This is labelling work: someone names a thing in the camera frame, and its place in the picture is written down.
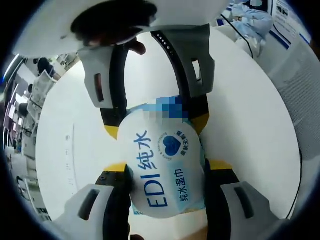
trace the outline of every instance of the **wet wipes package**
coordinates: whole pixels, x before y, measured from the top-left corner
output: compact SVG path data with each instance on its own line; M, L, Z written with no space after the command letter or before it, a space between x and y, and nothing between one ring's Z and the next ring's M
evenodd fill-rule
M137 215L170 218L205 207L204 153L179 105L175 97L157 99L133 109L119 127Z

